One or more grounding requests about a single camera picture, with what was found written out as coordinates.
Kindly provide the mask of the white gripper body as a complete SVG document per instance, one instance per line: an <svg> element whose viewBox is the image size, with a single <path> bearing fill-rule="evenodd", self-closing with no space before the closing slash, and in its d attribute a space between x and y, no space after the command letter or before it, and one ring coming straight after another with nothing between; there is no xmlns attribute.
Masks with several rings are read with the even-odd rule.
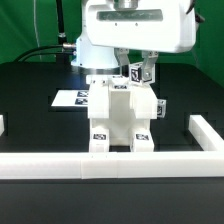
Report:
<svg viewBox="0 0 224 224"><path fill-rule="evenodd" d="M88 0L86 31L93 45L179 53L196 42L192 0L137 0L135 9L113 0Z"/></svg>

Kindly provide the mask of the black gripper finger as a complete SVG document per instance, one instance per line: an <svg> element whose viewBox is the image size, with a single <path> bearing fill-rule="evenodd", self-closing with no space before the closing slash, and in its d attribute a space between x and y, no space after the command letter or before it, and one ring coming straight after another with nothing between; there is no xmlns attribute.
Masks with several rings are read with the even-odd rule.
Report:
<svg viewBox="0 0 224 224"><path fill-rule="evenodd" d="M115 49L115 58L118 62L120 74L123 76L128 75L129 71L129 58L128 58L129 50L126 48L116 48Z"/></svg>
<svg viewBox="0 0 224 224"><path fill-rule="evenodd" d="M143 63L141 66L142 80L144 82L153 82L155 79L155 63L158 59L157 51L143 51Z"/></svg>

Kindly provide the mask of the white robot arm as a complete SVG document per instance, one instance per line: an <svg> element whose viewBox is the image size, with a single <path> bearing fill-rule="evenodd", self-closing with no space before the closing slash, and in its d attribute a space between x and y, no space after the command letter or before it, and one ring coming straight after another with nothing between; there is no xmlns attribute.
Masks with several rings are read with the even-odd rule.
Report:
<svg viewBox="0 0 224 224"><path fill-rule="evenodd" d="M160 52L180 53L196 42L196 0L81 0L82 32L74 66L105 72L128 67L140 50L140 79L151 82Z"/></svg>

